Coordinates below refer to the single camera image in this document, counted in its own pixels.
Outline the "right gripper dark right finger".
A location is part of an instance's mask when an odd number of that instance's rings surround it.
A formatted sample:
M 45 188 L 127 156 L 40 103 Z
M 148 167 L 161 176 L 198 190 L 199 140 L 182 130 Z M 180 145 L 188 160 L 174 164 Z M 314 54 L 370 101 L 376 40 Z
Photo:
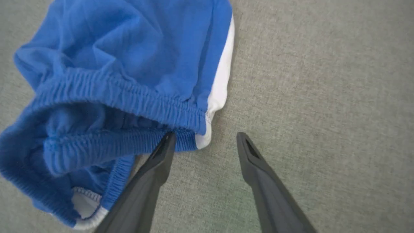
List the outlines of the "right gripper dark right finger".
M 251 187 L 262 233 L 318 233 L 244 132 L 236 136 L 241 171 Z

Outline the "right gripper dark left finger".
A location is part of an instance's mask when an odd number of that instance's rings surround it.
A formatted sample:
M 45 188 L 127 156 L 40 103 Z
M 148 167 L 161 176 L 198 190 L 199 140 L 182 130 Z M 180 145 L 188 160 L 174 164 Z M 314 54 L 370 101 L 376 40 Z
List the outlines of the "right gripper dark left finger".
M 170 174 L 175 145 L 175 133 L 167 132 L 94 233 L 150 233 L 161 186 Z

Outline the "blue shorts with white trim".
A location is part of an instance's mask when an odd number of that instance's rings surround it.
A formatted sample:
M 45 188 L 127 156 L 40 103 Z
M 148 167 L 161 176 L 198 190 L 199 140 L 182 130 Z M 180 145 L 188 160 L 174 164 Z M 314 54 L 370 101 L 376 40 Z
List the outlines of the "blue shorts with white trim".
M 54 0 L 14 55 L 34 91 L 0 134 L 0 174 L 75 230 L 97 227 L 167 131 L 205 148 L 227 99 L 230 0 Z

